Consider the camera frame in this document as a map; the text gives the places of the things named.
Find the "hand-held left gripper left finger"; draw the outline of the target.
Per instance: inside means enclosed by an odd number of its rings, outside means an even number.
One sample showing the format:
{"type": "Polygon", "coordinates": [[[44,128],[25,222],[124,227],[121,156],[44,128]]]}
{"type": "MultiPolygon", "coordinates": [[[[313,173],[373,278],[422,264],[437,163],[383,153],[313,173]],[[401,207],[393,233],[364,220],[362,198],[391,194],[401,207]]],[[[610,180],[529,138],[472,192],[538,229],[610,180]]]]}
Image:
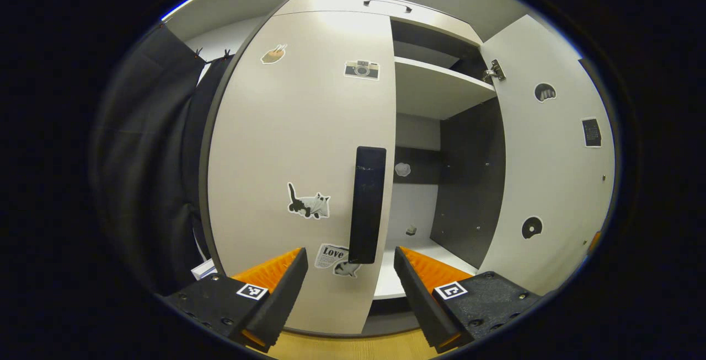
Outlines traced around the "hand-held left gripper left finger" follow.
{"type": "Polygon", "coordinates": [[[297,248],[234,276],[210,273],[164,299],[217,335],[267,353],[276,344],[308,271],[297,248]]]}

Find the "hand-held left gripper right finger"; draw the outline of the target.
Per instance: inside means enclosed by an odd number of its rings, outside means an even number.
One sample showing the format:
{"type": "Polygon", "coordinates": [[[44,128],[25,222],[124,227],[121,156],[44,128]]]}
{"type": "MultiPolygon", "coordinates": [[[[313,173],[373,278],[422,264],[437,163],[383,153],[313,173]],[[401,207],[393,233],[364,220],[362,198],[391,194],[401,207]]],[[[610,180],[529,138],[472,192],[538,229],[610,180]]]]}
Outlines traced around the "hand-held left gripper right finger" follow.
{"type": "Polygon", "coordinates": [[[429,347],[438,353],[502,330],[544,297],[497,272],[471,275],[398,246],[394,270],[429,347]]]}

